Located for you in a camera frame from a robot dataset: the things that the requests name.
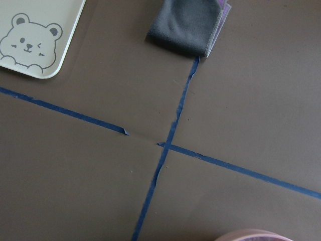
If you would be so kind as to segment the pink bowl of ice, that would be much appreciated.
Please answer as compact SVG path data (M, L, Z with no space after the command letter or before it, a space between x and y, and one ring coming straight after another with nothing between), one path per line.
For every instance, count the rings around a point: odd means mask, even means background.
M285 240L292 241L291 239L281 236L279 234L260 230L260 229L240 229L228 232L217 239L215 241L240 241L240 240Z

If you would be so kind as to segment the grey folded cloth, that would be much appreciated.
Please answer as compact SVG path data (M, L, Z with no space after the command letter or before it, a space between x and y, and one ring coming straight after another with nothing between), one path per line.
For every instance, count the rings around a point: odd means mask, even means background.
M231 5L227 1L164 1L147 36L188 55L209 57Z

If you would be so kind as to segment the cream bear serving tray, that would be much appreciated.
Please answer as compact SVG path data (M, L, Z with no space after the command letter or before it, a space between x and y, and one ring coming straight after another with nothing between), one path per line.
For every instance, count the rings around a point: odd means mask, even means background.
M1 67L48 79L61 69L85 1L1 1Z

